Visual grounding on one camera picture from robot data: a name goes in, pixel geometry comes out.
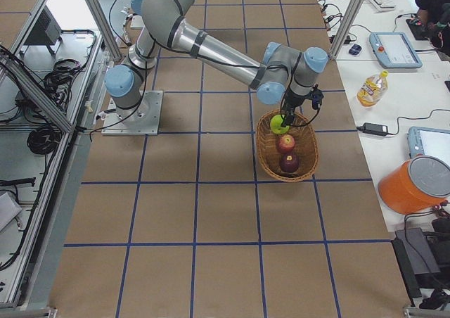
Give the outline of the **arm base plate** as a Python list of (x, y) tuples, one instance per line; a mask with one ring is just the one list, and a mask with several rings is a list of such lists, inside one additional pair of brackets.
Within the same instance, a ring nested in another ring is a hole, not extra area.
[(101, 130), (102, 135), (155, 136), (158, 134), (164, 92), (155, 90), (140, 91), (140, 93), (143, 99), (135, 113), (132, 113), (135, 108), (129, 110), (118, 108), (113, 97), (110, 98), (110, 108), (115, 111), (106, 115)]

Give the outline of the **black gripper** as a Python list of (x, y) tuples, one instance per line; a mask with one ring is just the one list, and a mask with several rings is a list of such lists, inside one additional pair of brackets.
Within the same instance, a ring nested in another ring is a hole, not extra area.
[(293, 126), (295, 122), (295, 109), (300, 107), (306, 96), (296, 94), (292, 89), (287, 89), (283, 96), (283, 110), (281, 111), (282, 127)]

